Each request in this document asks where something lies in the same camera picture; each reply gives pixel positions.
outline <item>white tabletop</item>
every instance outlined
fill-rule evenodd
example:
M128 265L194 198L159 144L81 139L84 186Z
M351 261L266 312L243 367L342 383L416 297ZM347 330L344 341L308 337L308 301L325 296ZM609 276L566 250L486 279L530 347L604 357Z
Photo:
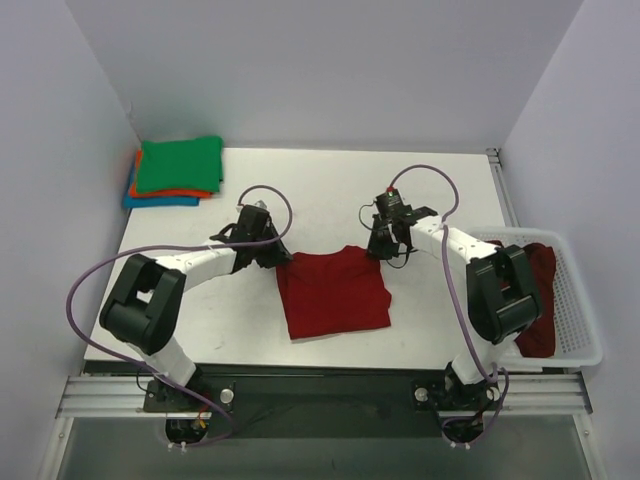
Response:
M332 253L345 245L366 248L369 232L358 208L382 193L403 167L426 163L446 171L460 190L460 208L449 223L461 229L504 225L489 162L484 155L226 149L223 190L197 208L162 207L131 212L121 250L149 244L196 245L237 219L238 195L261 183L279 188L291 201L294 221L284 243L291 251ZM447 183L416 170L396 184L407 203L444 213L453 202ZM286 209L271 192L246 198L266 202L276 228ZM365 217L371 221L371 209ZM150 253L159 255L162 252ZM119 274L116 263L107 292ZM375 331L291 341L275 271L252 265L215 278L185 294L175 336L199 363L440 369L464 349L442 265L414 254L402 270L382 263L392 294L391 327ZM96 322L91 338L135 356ZM89 347L88 360L113 360Z

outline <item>lavender wall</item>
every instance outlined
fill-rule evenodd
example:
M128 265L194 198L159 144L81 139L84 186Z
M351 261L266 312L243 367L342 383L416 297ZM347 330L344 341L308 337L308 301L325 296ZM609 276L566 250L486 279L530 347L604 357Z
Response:
M484 153L582 0L67 0L143 138Z
M519 220L563 233L600 318L587 372L609 478L640 470L640 4L585 0L502 151Z
M65 294L119 242L136 138L62 0L2 3L0 63L0 464L23 479L36 476L84 349ZM78 298L84 327L104 280Z

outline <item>folded towel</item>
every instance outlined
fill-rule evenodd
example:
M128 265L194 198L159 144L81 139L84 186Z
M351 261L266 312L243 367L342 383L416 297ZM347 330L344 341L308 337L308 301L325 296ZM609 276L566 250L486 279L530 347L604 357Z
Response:
M173 188L219 192L222 139L201 137L178 142L142 142L136 176L138 193Z
M183 205L189 207L196 207L200 203L200 199L196 197L154 197L154 198L132 198L129 195L129 188L133 184L135 179L136 169L135 165L131 166L131 172L129 173L129 187L127 188L124 198L122 199L122 206L124 208L144 208L144 207L166 207L171 205Z
M140 169L140 161L142 160L142 150L138 150L136 153L136 172ZM134 175L133 183L129 187L129 195L131 198L149 198L149 197L171 197L171 196L183 196L183 197L198 197L198 198L211 198L211 192L203 192L202 190L188 190L181 188L172 188L168 190L158 190L157 192L139 193L136 191L136 175Z

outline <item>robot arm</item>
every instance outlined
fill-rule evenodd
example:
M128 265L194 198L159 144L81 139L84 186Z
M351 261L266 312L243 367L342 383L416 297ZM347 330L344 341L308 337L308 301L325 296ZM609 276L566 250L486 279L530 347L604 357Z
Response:
M129 257L100 312L100 325L128 343L148 365L185 386L196 366L173 336L182 295L214 277L233 274L253 260L263 268L290 261L291 254L280 240L264 246L233 247L277 236L271 216L260 202L245 205L238 222L210 237L202 250L155 259L140 254Z
M399 256L400 244L442 260L442 218L428 207L405 205L397 189L389 188L375 201L378 213L368 245L374 258ZM466 279L469 328L478 357L487 368L515 337L542 315L542 302L524 251L511 245L498 247L449 228L448 268ZM482 380L470 352L454 356L453 371L463 384Z

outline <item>cable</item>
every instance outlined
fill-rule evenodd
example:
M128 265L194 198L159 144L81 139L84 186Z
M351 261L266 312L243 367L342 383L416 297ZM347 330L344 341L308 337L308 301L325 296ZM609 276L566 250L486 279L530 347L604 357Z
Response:
M375 205L375 203L369 203L367 205L362 205L360 207L360 210L358 210L358 220L360 220L360 225L362 225L364 228L366 228L367 230L369 230L370 232L375 232L376 230L374 230L373 228L371 228L369 225L367 225L366 223L364 223L362 221L362 209L365 207L373 207Z
M465 322L465 318L464 318L464 313L462 312L462 306L460 305L460 300L458 299L458 294L456 292L455 289L455 285L453 283L453 278L451 276L451 269L450 269L450 265L449 265L449 253L448 253L448 249L447 249L447 243L449 240L449 226L445 223L445 221L447 220L447 218L449 218L449 216L454 213L457 209L458 206L460 205L460 192L458 191L458 188L456 187L456 184L453 182L453 180L451 179L451 177L449 175L447 175L445 172L443 172L442 170L440 170L437 167L433 167L431 165L423 165L423 164L417 164L417 165L411 165L407 168L402 169L400 172L398 172L398 174L393 177L393 180L391 180L391 183L389 184L390 187L393 187L394 184L396 183L396 181L405 173L411 171L411 170L415 170L418 168L424 168L426 170L431 170L433 172L436 172L438 174L440 174L440 176L442 176L451 186L451 189L453 191L453 196L454 196L454 202L453 202L453 207L451 207L449 210L447 210L447 212L442 215L442 229L443 229L443 236L442 236L442 268L444 269L444 276L445 279L447 281L447 288L449 290L449 295L451 296L451 301L453 302L453 307L454 310L456 312L456 317L458 319L458 323L460 324L460 329L462 330L462 335L464 336L464 340L465 343L467 345L467 348L469 349L469 353L471 354L471 358L473 359L474 364L476 365L476 368L478 369L478 371L480 372L480 374L482 375L482 377L489 383L489 384L497 384L498 383L498 366L496 365L495 362L493 362L491 364L492 368L493 368L493 372L491 375L489 375L487 373L487 371L485 370L484 366L482 365L482 362L480 361L480 357L478 356L478 352L476 351L474 345L473 345L473 340L471 339L471 334L469 333L469 329L467 328L467 324ZM502 394L500 395L500 400L498 401L498 406L496 407L496 411L493 414L493 416L491 417L491 420L489 420L489 423L487 424L487 426L483 429L483 431L476 437L474 438L472 441L470 442L466 442L465 444L460 444L457 443L455 441L452 441L450 438L448 438L445 434L445 428L448 424L450 424L451 422L454 421L460 421L460 420L468 420L466 417L456 417L456 418L451 418L451 419L447 419L444 422L442 422L441 424L441 430L442 430L442 434L443 437L446 440L452 441L453 442L453 446L464 446L465 448L467 447L467 445L471 446L472 444L474 444L475 442L477 442L479 439L483 438L484 435L486 434L487 431L489 431L493 424L495 423L495 420L498 418L498 415L500 413L500 411L502 410L502 407L504 405L504 399L507 396L507 392L509 391L509 373L507 372L507 370L505 368L501 368L500 371L504 374L505 377L505 386L504 386L504 390L502 392Z
M496 406L496 410L493 413L493 416L487 422L487 425L484 427L482 432L476 438L465 443L459 443L459 442L456 442L455 440L451 440L444 431L448 424L456 421L461 421L461 420L469 420L467 417L452 417L452 418L447 418L444 422L442 422L441 430L442 430L443 438L449 442L453 442L455 444L454 445L455 447L467 448L467 445L471 446L476 442L478 442L480 439L484 438L484 436L489 432L489 430L493 428L495 421L498 418L498 415L500 414L502 407L504 406L504 399L507 396L507 392L509 391L509 372L507 372L506 368L500 368L500 372L504 374L504 390L502 390L502 394L500 395L500 400L498 400L498 405Z
M400 270L400 269L402 269L402 268L407 266L407 263L409 262L409 255L411 255L412 253L415 253L415 252L417 252L417 250L416 249L412 249L412 250L407 250L406 252L400 253L398 256L404 255L404 263L402 265L394 265L389 260L385 260L385 262L387 262L387 265L389 265L391 268L395 268L396 270Z
M204 423L204 420L202 420L202 414L203 414L204 412L206 412L207 410L209 410L209 405L204 404L204 405L202 406L202 408L200 408L200 410L198 410L198 416L196 417L196 421L200 424L200 426L201 426L202 428L206 428L206 426L207 426L207 425Z
M149 393L149 390L147 390L146 388L143 388L142 385L140 385L140 372L142 372L142 368L139 368L136 371L136 385L138 386L138 388L140 390L142 390L144 393Z
M197 444L193 444L192 446L203 446L203 445L210 445L212 443L216 443L220 440L223 440L227 437L229 437L235 430L236 430L236 425L235 422L233 420L233 418L224 411L224 409L222 409L221 407L219 407L218 405L216 405L213 401L205 398L204 396L200 395L197 392L194 392L193 390L190 390L186 387L183 387L182 385L177 384L176 382L174 382L173 380L171 380L170 378L165 377L162 372L158 372L156 369L154 369L153 367L151 367L150 365L147 365L146 363L144 363L143 361L137 360L135 358L129 357L127 355L123 355L121 353L116 352L115 350L111 350L110 348L107 348L99 343L97 343L96 341L92 340L88 335L86 335L82 330L80 330L80 327L78 327L78 324L76 323L75 319L73 318L73 297L75 296L78 288L80 287L80 285L93 273L95 273L96 271L98 271L100 268L104 267L105 265L108 265L116 260L118 260L119 258L123 258L123 257L128 257L130 255L133 255L135 253L141 253L141 252L149 252L149 251L153 251L153 250L174 250L174 251L179 251L179 252L199 252L199 251L204 251L204 250L209 250L209 249L217 249L217 248L243 248L243 247L258 247L258 246L262 246L262 245L269 245L271 243L277 242L278 240L280 240L282 237L284 237L287 232L289 231L289 229L291 228L291 224L293 223L293 209L291 208L291 204L289 203L289 200L287 199L287 197L284 196L284 194L282 192L280 192L278 189L273 188L269 185L254 185L252 187L247 188L244 192L242 192L240 194L240 198L238 199L238 204L242 204L242 200L244 199L244 197L251 191L256 190L256 189L265 189L265 190L270 190L272 192L274 192L276 195L278 195L285 203L286 207L287 207L287 212L289 214L289 219L287 221L287 225L284 228L284 230L282 231L282 233L272 239L269 240L261 240L258 242L238 242L238 243L226 243L226 244L214 244L214 245L199 245L199 246L183 246L183 245L149 245L149 246L145 246L145 247L137 247L137 248L132 248L129 250L126 250L124 252L120 252L112 257L109 257L105 260L102 260L98 263L96 263L95 265L93 265L92 267L90 267L88 270L86 270L84 273L82 273L75 282L73 282L73 284L71 285L71 288L69 289L69 293L67 294L67 299L66 299L66 316L67 316L67 321L69 323L69 326L71 327L71 329L74 331L74 333L80 337L85 343L87 343L88 345L91 345L92 347L96 348L97 350L100 350L101 352L104 352L108 355L111 355L115 358L118 358L120 360L123 360L125 362L129 362L132 365L135 365L136 367L142 369L142 370L146 370L148 372L150 372L152 375L156 376L156 378L158 378L159 380L161 380L162 382L166 383L167 385L169 385L170 387L175 388L176 390L179 390L183 393L186 393L187 395L192 396L193 398L195 398L196 400L199 400L200 402L208 405L209 407L211 407L215 412L219 413L220 415L222 415L224 417L225 420L227 420L229 422L229 424L231 425L231 430L227 433L218 435L216 437L212 437L211 439L208 440L204 440L201 441Z
M449 183L451 189L453 190L454 202L453 207L451 207L444 215L442 215L442 229L443 229L443 237L442 237L442 267L444 269L444 276L447 281L447 288L449 289L449 295L451 295L451 301L453 302L453 308L456 312L456 317L458 318L458 323L460 324L460 329L462 330L462 335L464 336L464 341L467 344L467 348L469 349L469 353L471 354L471 358L473 359L473 363L475 363L476 368L482 375L482 377L489 383L496 383L498 381L498 366L495 363L492 363L493 372L491 375L487 373L482 362L480 362L480 358L478 357L478 352L476 352L475 347L473 346L473 340L471 339L471 334L469 333L469 329L467 328L467 324L464 319L464 313L462 313L462 306L460 305L460 301L458 300L458 294L456 293L455 285L453 283L453 278L451 277L451 269L449 267L449 252L447 249L447 242L449 240L449 226L445 223L447 218L458 209L460 205L460 192L458 191L458 187L453 183L453 180L449 175L440 170L437 167L433 167L431 165L411 165L410 167L402 169L393 180L389 184L390 187L393 187L395 182L405 173L415 170L417 168L424 168L426 170L431 170L440 174L444 179Z

